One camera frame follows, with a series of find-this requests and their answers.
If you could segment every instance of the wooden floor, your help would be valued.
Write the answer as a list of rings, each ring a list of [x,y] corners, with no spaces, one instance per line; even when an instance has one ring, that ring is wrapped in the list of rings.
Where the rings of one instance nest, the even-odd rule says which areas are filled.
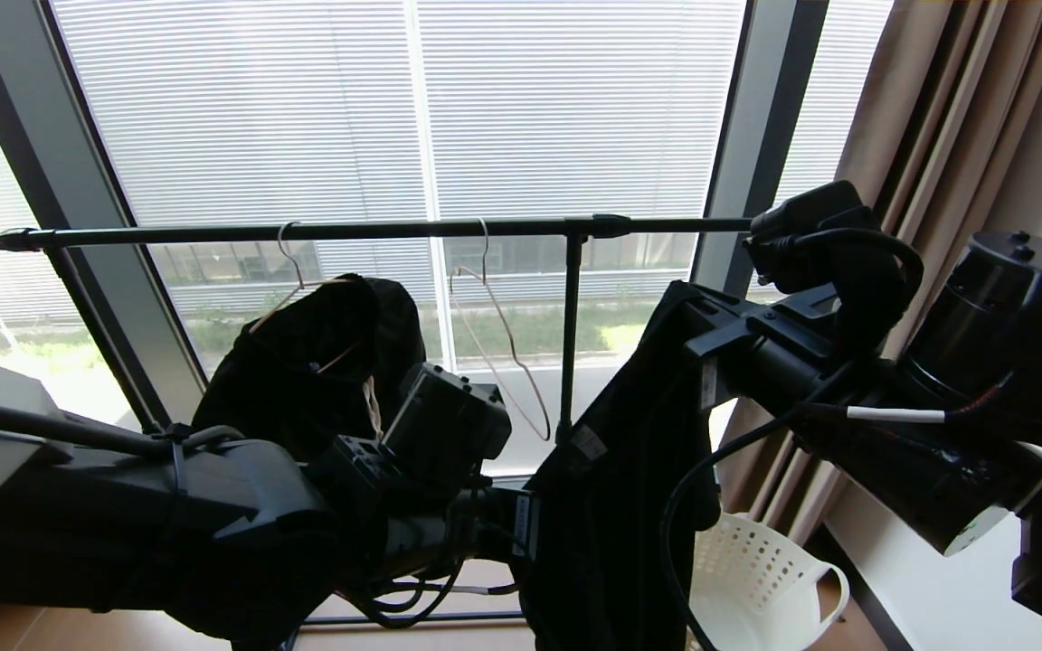
[[[507,582],[503,566],[468,564],[461,574],[467,585]],[[839,600],[839,586],[823,582],[819,597],[824,611]],[[487,598],[452,594],[439,611],[513,610],[516,597]],[[355,610],[330,599],[316,615],[351,615]],[[0,606],[0,651],[227,651],[228,644],[179,625],[165,614]],[[534,637],[524,620],[513,622],[421,625],[405,631],[380,627],[308,627],[298,639],[298,651],[501,651],[531,650]],[[886,651],[863,614],[850,603],[843,618],[812,647],[814,651]]]

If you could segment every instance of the wall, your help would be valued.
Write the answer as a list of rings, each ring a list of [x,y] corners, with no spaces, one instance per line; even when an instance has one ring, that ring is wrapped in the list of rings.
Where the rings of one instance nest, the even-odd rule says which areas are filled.
[[[987,227],[1018,228],[1042,235],[1042,95]],[[917,650],[1042,650],[1042,618],[1011,601],[1017,519],[1009,518],[968,551],[943,558],[850,486],[827,527]]]

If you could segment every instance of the beige curtain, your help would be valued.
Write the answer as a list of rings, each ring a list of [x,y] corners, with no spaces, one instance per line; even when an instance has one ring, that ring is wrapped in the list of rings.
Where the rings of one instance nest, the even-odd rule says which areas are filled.
[[[896,0],[837,177],[926,265],[885,349],[910,342],[968,235],[984,227],[1042,86],[1042,1]],[[740,400],[723,441],[769,421]],[[723,507],[802,544],[842,490],[829,462],[770,436],[719,465]]]

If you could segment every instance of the white plastic basket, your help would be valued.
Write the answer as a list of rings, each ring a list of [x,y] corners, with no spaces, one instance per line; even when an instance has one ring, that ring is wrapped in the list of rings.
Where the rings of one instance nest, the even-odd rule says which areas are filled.
[[[819,618],[818,583],[839,574],[839,605]],[[763,524],[723,514],[694,545],[690,608],[719,651],[799,651],[839,618],[851,590],[842,570]],[[702,651],[691,637],[691,651]]]

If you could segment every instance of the basket handle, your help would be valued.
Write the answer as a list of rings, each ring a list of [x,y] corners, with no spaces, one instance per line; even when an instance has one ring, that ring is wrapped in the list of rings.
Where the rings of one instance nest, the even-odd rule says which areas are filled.
[[[835,623],[835,620],[839,619],[840,615],[843,615],[843,608],[851,600],[851,584],[848,584],[847,575],[843,573],[843,570],[840,570],[838,566],[827,564],[823,560],[819,561],[818,569],[819,576],[815,577],[814,580],[816,584],[822,580],[822,577],[826,576],[827,572],[839,574],[839,603],[836,603],[835,608],[819,622],[819,632],[815,634],[814,640],[818,640],[821,634],[826,633],[827,628]]]

